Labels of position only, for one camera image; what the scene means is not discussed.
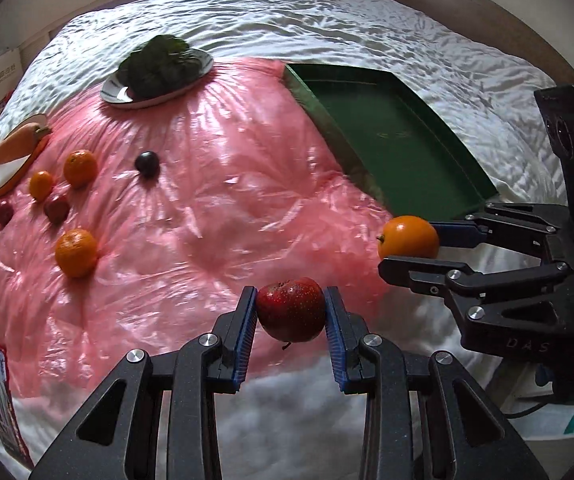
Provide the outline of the dark green leafy vegetable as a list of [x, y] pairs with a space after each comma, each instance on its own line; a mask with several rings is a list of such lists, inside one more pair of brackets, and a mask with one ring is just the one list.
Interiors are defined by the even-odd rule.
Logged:
[[199, 61], [189, 50], [180, 37], [155, 36], [119, 64], [119, 81], [144, 99], [179, 89], [198, 76]]

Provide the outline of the orange rimmed white plate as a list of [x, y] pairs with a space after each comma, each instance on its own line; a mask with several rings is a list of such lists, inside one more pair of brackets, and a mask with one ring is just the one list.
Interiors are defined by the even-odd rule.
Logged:
[[[48, 118], [44, 114], [35, 114], [35, 115], [28, 117], [23, 122], [21, 122], [17, 127], [15, 127], [10, 132], [10, 134], [16, 128], [18, 128], [19, 126], [25, 125], [27, 122], [38, 122], [41, 126], [44, 126], [44, 125], [48, 126]], [[43, 138], [40, 141], [39, 145], [36, 147], [36, 149], [30, 155], [27, 155], [27, 156], [24, 156], [24, 157], [21, 157], [18, 159], [14, 159], [11, 162], [7, 162], [6, 164], [0, 165], [0, 197], [7, 194], [8, 192], [10, 192], [17, 185], [17, 183], [20, 180], [22, 180], [22, 177], [27, 172], [29, 167], [38, 158], [38, 156], [44, 151], [44, 149], [46, 148], [46, 145], [48, 145], [48, 141], [50, 140], [50, 135], [51, 135], [51, 133], [48, 136], [46, 136], [45, 138]]]

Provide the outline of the white heart shaped plate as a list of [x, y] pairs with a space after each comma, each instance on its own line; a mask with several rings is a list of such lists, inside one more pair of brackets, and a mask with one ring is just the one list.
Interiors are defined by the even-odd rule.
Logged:
[[137, 96], [132, 88], [120, 82], [118, 73], [115, 72], [112, 73], [102, 85], [100, 91], [102, 100], [113, 107], [120, 108], [120, 110], [139, 110], [140, 108], [165, 103], [177, 96], [183, 96], [183, 94], [196, 87], [197, 84], [211, 72], [214, 66], [213, 56], [209, 52], [201, 49], [191, 49], [189, 53], [195, 55], [199, 61], [198, 76], [189, 84], [185, 84], [185, 86], [168, 93], [161, 94], [161, 96], [156, 96], [156, 98], [144, 99]]

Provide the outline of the pink plastic sheet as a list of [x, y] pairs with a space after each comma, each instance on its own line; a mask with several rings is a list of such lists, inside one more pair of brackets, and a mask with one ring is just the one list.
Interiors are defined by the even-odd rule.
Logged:
[[[284, 70], [257, 58], [219, 63], [159, 106], [117, 110], [90, 89], [51, 116], [52, 139], [33, 169], [60, 177], [82, 149], [98, 174], [82, 190], [57, 181], [70, 204], [59, 226], [25, 183], [10, 194], [0, 346], [15, 396], [91, 390], [130, 349], [180, 348], [247, 285], [311, 278], [337, 286], [349, 310], [378, 315], [376, 236], [387, 211], [345, 177]], [[145, 151], [159, 156], [156, 179], [134, 168]], [[54, 256], [72, 229], [98, 244], [84, 278], [68, 278]]]

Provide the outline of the red apple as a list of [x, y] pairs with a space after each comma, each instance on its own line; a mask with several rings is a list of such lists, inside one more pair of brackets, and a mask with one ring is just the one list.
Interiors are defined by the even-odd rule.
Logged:
[[262, 287], [255, 296], [255, 310], [263, 330], [285, 344], [315, 339], [327, 320], [323, 290], [311, 278]]
[[65, 194], [56, 194], [48, 197], [43, 206], [43, 212], [48, 221], [59, 226], [65, 222], [69, 216], [70, 204]]
[[6, 198], [0, 199], [0, 227], [4, 228], [13, 219], [15, 213], [14, 205]]

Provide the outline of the bumpy orange at back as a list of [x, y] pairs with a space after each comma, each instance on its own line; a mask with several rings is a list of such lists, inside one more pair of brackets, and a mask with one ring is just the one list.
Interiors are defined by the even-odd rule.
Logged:
[[98, 174], [98, 162], [89, 150], [71, 152], [65, 159], [63, 175], [71, 188], [84, 188]]

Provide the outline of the large orange carrot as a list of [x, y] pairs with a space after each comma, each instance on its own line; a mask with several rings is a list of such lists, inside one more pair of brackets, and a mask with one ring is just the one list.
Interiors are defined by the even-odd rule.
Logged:
[[52, 129], [38, 122], [27, 122], [16, 128], [0, 143], [0, 165], [30, 155]]

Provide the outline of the smooth orange at back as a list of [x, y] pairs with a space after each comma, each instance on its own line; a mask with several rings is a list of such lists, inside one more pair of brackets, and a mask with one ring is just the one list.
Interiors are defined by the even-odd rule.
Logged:
[[50, 196], [55, 185], [55, 179], [46, 170], [35, 172], [28, 184], [28, 192], [30, 196], [37, 202], [42, 203]]

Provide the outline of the dark purple plum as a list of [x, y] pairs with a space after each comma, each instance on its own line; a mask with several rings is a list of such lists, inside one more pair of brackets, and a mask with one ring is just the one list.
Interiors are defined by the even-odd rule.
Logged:
[[142, 152], [136, 156], [134, 168], [143, 179], [156, 179], [160, 171], [159, 156], [153, 151]]

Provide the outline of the large bumpy orange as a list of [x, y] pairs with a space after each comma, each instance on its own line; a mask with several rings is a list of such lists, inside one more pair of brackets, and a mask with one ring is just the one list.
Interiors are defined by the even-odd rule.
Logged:
[[69, 230], [57, 240], [54, 256], [57, 266], [68, 278], [84, 278], [95, 269], [97, 240], [88, 230]]

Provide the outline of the smartphone in red case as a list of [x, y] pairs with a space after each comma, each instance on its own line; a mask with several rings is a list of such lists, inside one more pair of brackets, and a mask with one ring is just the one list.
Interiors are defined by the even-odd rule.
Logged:
[[20, 433], [15, 415], [12, 394], [10, 393], [10, 378], [6, 354], [0, 347], [0, 439], [5, 451], [14, 457], [22, 466], [31, 470], [33, 460]]

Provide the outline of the wooden headboard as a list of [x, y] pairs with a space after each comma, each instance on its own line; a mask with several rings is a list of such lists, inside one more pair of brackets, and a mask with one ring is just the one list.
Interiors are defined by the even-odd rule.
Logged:
[[472, 41], [518, 56], [556, 84], [574, 84], [574, 68], [529, 25], [492, 0], [394, 0]]

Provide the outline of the white bed quilt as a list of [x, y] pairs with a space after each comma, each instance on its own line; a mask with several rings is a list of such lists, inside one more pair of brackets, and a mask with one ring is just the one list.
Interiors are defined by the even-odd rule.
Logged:
[[[549, 76], [392, 0], [143, 0], [80, 15], [26, 70], [0, 117], [0, 141], [33, 114], [51, 119], [79, 93], [100, 92], [133, 50], [158, 35], [180, 37], [191, 49], [209, 52], [214, 66], [257, 58], [387, 70], [447, 123], [504, 200], [566, 198], [533, 96], [550, 85]], [[451, 351], [478, 382], [491, 380], [498, 359], [462, 348], [439, 300], [383, 286], [378, 315], [366, 318], [374, 330], [412, 352]], [[12, 391], [33, 458], [93, 389], [60, 386], [37, 398], [18, 398]]]

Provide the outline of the small smooth orange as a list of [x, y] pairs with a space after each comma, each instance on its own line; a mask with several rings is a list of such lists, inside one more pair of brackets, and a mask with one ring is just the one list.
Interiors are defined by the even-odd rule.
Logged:
[[416, 216], [389, 220], [377, 236], [380, 259], [387, 257], [436, 258], [440, 249], [438, 232], [430, 222]]

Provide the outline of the green tray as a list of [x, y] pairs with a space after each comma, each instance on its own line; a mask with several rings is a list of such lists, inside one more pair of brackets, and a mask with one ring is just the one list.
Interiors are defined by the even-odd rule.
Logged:
[[394, 216], [451, 220], [496, 197], [467, 146], [392, 73], [293, 63], [284, 82], [354, 185]]

